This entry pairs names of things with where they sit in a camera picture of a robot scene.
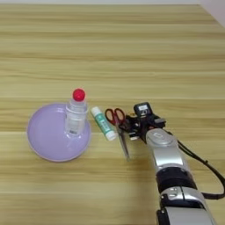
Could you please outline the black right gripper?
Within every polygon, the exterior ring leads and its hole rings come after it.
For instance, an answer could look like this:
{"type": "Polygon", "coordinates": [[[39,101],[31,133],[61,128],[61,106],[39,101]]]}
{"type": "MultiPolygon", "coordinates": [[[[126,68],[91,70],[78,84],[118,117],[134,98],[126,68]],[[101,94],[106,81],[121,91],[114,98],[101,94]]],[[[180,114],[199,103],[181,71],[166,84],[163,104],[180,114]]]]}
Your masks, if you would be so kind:
{"type": "Polygon", "coordinates": [[[146,141],[146,133],[155,128],[164,128],[166,120],[160,118],[155,114],[147,114],[143,117],[129,116],[127,115],[123,121],[121,121],[119,128],[129,134],[130,139],[141,139],[146,141]]]}

